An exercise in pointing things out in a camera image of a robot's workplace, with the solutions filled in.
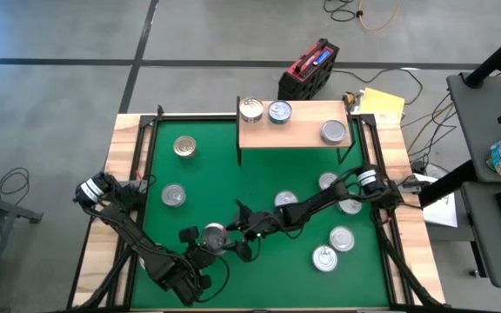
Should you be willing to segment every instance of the wooden table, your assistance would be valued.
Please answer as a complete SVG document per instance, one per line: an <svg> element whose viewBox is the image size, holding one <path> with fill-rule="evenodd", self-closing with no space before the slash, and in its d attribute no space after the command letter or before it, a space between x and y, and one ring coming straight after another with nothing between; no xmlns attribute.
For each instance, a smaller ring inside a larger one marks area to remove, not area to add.
<svg viewBox="0 0 501 313"><path fill-rule="evenodd" d="M117 116L110 150L105 163L105 171L111 173L120 181L129 179L140 116L140 114L121 114ZM390 179L401 182L411 174L411 166L409 165L409 158L399 126L399 119L395 115L379 114L376 115L376 120L386 172ZM370 158L376 160L370 129L365 127L364 131ZM141 151L140 172L144 171L149 141L150 132L147 131ZM412 194L404 194L404 200L407 203L419 205L417 196ZM422 211L400 206L396 210L396 219L407 265L429 293L443 303L444 293L438 277L434 256L432 255L431 243L424 224ZM73 305L79 305L86 301L94 289L102 282L113 264L117 246L115 231L104 225L99 219L92 222L87 235L77 287L74 290ZM119 279L117 303L123 301L126 273L127 266L124 267ZM391 263L391 273L397 301L404 303L400 277L393 263Z"/></svg>

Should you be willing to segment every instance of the yellow paper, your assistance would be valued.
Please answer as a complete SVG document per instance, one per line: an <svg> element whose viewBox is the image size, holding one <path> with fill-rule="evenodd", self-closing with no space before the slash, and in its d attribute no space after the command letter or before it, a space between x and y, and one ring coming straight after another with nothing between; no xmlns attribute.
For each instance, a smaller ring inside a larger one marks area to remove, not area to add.
<svg viewBox="0 0 501 313"><path fill-rule="evenodd" d="M387 94L382 91L366 88L359 112L361 114L371 113L396 113L401 121L405 106L405 99Z"/></svg>

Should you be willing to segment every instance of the blue can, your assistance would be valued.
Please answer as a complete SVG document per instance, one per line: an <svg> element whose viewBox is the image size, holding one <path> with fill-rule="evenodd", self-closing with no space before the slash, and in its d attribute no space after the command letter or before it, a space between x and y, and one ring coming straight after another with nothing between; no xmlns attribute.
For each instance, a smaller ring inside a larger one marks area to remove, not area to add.
<svg viewBox="0 0 501 313"><path fill-rule="evenodd" d="M274 101L268 109L268 117L272 123L285 124L291 117L291 106L285 101Z"/></svg>

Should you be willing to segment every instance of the wooden platform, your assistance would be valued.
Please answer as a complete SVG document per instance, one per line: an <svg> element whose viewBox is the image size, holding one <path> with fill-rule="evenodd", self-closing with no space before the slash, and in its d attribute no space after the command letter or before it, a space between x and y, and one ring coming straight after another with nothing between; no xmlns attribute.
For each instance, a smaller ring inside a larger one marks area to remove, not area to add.
<svg viewBox="0 0 501 313"><path fill-rule="evenodd" d="M247 123L239 117L239 147L241 149L342 148L351 146L349 125L343 101L288 101L292 112L285 124L274 124L268 118L272 101L262 101L264 113L260 121ZM338 120L347 131L337 145L322 141L320 130L328 120Z"/></svg>
<svg viewBox="0 0 501 313"><path fill-rule="evenodd" d="M105 171L113 174L118 180L128 180L130 164L137 140L137 130L140 114L120 114L117 116L113 137L111 139L109 154L105 163ZM392 115L377 114L377 132L382 147L382 154L386 171L391 180L401 182L411 174L411 166L407 157L407 150L401 129L399 118ZM372 146L370 130L365 127L367 148L371 161L376 162L376 156ZM143 150L139 170L144 170L146 155L148 153L150 132L144 136ZM418 197L412 194L403 194L407 203L418 205ZM423 219L423 211L407 206L400 206L396 210L396 220L399 235L405 254L405 262L417 277L419 282L428 292L440 302L444 302L444 292L438 278L438 270L432 255L431 243ZM80 305L94 292L96 287L105 278L113 263L113 256L117 246L117 234L103 224L99 219L91 223L87 234L80 275L74 286L72 304ZM390 261L391 275L397 294L397 302L404 303L404 294L401 290L401 279L396 266ZM125 291L127 266L119 277L117 291L117 304L123 303Z"/></svg>

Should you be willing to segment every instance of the red battery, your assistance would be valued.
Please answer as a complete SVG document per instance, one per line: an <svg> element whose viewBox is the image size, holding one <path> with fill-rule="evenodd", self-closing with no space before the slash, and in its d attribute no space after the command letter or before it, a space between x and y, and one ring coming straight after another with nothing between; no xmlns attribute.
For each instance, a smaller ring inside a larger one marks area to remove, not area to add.
<svg viewBox="0 0 501 313"><path fill-rule="evenodd" d="M282 75L277 98L311 99L328 81L338 51L327 39L319 39Z"/></svg>

